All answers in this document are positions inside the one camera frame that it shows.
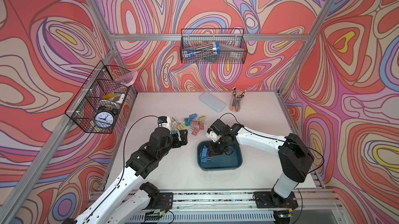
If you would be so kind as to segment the dark teal storage tray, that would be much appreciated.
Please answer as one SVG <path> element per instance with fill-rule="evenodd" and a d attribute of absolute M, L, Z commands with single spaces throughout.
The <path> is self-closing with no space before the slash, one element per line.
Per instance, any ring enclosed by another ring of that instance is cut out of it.
<path fill-rule="evenodd" d="M 239 145 L 231 145 L 227 152 L 222 155 L 214 156 L 213 161 L 201 162 L 203 149 L 209 148 L 209 141 L 203 141 L 197 146 L 197 164 L 203 171 L 225 171 L 235 170 L 243 163 L 242 153 Z"/>

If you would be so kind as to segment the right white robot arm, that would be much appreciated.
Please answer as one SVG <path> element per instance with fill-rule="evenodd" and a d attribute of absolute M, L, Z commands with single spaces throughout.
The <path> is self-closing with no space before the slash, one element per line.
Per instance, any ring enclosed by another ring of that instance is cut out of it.
<path fill-rule="evenodd" d="M 240 123 L 229 126 L 217 119 L 207 130 L 206 136 L 212 155 L 224 154 L 228 147 L 235 145 L 249 146 L 268 152 L 280 160 L 282 173 L 276 181 L 268 199 L 275 207 L 286 207 L 290 194 L 303 183 L 310 172 L 314 156 L 301 138 L 295 134 L 276 136 L 252 130 Z"/>

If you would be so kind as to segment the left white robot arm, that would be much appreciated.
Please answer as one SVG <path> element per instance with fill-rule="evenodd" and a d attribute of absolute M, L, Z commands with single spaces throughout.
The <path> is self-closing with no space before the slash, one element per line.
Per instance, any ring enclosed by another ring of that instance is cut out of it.
<path fill-rule="evenodd" d="M 159 189 L 144 179 L 154 171 L 171 149 L 188 143 L 188 130 L 172 134 L 166 127 L 157 127 L 126 162 L 120 175 L 83 213 L 68 218 L 65 224 L 123 224 L 130 217 L 159 201 Z"/>

